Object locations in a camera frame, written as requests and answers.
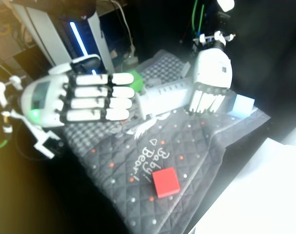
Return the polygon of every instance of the quilted mat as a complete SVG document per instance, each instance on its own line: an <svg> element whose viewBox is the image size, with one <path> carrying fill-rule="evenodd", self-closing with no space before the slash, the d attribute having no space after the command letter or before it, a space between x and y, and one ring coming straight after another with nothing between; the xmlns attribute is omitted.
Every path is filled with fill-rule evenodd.
<svg viewBox="0 0 296 234"><path fill-rule="evenodd" d="M160 51L137 71L146 86L179 78L183 63ZM112 201L133 234L181 234L213 182L226 146L269 118L254 109L237 119L225 113L231 96L214 115L190 116L183 108L150 120L134 103L126 122L71 124L65 136L94 184ZM138 139L135 132L146 131ZM174 167L181 190L158 199L152 172Z"/></svg>

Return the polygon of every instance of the white robotic hand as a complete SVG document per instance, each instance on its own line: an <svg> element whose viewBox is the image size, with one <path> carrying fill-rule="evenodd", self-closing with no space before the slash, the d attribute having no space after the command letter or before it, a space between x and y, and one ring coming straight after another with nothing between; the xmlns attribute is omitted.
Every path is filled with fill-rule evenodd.
<svg viewBox="0 0 296 234"><path fill-rule="evenodd" d="M46 128L127 119L135 92L125 85L134 77L129 73L87 75L98 62L96 55L77 58L31 83L21 97L23 114L33 124Z"/></svg>
<svg viewBox="0 0 296 234"><path fill-rule="evenodd" d="M209 111L215 113L225 99L227 90L232 82L232 67L228 56L223 52L226 45L220 31L215 32L214 37L202 34L200 42L206 43L206 39L214 38L218 46L200 51L194 71L194 92L190 100L189 111L203 113Z"/></svg>

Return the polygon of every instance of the red cube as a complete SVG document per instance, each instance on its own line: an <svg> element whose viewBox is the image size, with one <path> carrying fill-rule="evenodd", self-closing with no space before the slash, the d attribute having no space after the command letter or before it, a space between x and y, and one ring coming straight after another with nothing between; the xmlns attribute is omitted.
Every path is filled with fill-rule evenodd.
<svg viewBox="0 0 296 234"><path fill-rule="evenodd" d="M176 194L180 191L177 174L173 167L152 173L158 198Z"/></svg>

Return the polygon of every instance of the blue light strip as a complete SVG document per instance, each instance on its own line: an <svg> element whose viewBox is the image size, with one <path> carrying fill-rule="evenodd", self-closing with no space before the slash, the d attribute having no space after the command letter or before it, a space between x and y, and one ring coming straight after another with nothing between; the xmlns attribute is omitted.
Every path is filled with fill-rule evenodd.
<svg viewBox="0 0 296 234"><path fill-rule="evenodd" d="M76 40L77 40L78 43L79 43L79 46L80 46L81 51L83 52L83 55L84 55L84 56L87 56L87 55L88 55L87 50L86 50L86 48L85 48L85 45L84 45L84 43L83 43L83 40L82 40L81 37L80 37L79 31L78 31L78 29L77 29L75 23L74 23L74 22L70 22L70 26L71 26L71 28L72 28L72 31L73 31L75 37L76 37ZM95 70L92 70L91 72L93 73L93 75L97 75L97 73L96 73Z"/></svg>

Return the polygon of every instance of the green block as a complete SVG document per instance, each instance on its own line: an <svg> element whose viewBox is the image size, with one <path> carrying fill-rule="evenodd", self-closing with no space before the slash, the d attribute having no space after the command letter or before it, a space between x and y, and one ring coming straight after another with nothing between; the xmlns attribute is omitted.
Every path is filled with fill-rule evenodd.
<svg viewBox="0 0 296 234"><path fill-rule="evenodd" d="M139 93L143 89L143 79L141 75L135 70L129 71L128 73L134 76L134 82L129 85L133 90Z"/></svg>

